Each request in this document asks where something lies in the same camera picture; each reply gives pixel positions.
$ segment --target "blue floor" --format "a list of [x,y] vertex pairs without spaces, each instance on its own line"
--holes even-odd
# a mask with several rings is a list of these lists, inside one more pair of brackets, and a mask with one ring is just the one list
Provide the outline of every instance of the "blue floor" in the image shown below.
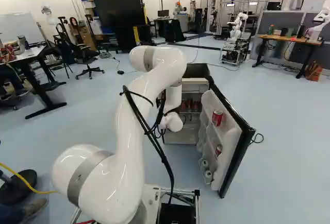
[[[178,48],[189,62],[197,52],[196,63],[219,62],[219,51]],[[133,70],[128,54],[116,57],[121,60],[121,70]],[[201,189],[203,224],[328,224],[330,81],[326,77],[321,77],[319,82],[297,80],[294,73],[252,68],[253,63],[247,61],[236,72],[209,68],[218,88],[242,117],[265,136],[265,141],[248,149],[225,199],[219,199],[204,184],[195,147],[165,145],[164,151],[175,174],[175,187]],[[113,59],[99,59],[92,66],[100,66],[106,74],[94,73],[93,80],[87,75],[76,80],[72,75],[68,80],[64,70],[55,71],[57,80],[68,82],[61,86],[68,102],[66,107],[25,120],[25,115],[41,108],[29,96],[23,98],[23,107],[18,111],[0,110],[0,161],[17,171],[36,170],[39,190],[52,189],[52,164],[66,148],[93,144],[116,150],[113,117],[119,93],[123,84],[141,73],[118,75]],[[77,74],[84,68],[72,66]],[[146,183],[169,187],[164,166],[145,141]],[[32,223],[69,223],[74,206],[58,194],[50,195],[49,202],[46,211]]]

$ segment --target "whiteboard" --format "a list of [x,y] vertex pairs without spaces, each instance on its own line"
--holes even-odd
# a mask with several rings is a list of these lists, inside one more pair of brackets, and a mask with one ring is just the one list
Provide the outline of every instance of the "whiteboard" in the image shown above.
[[17,40],[18,35],[24,35],[29,44],[45,40],[30,12],[0,14],[0,33],[3,43]]

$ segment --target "mini fridge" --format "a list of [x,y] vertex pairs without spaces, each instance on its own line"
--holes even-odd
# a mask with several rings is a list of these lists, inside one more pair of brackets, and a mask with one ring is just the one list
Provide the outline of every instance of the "mini fridge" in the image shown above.
[[[188,64],[182,85],[182,105],[176,111],[184,126],[179,132],[166,131],[164,142],[196,146],[205,183],[224,198],[255,129],[217,88],[207,64]],[[214,111],[223,113],[220,126],[212,122]]]

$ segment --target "large black screen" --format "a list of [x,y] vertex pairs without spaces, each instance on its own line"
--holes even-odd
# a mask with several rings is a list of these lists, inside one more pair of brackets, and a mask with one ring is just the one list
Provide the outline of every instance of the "large black screen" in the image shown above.
[[103,27],[134,27],[145,25],[140,0],[94,0]]

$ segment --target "computer monitor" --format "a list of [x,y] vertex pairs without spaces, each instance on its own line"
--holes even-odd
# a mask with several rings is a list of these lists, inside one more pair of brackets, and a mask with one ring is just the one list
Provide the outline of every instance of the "computer monitor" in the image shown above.
[[168,9],[166,9],[166,10],[159,10],[158,11],[158,16],[159,17],[169,16],[169,14],[170,14],[170,11]]
[[281,10],[280,2],[268,2],[267,10]]
[[141,0],[94,0],[103,27],[114,29],[145,25]]

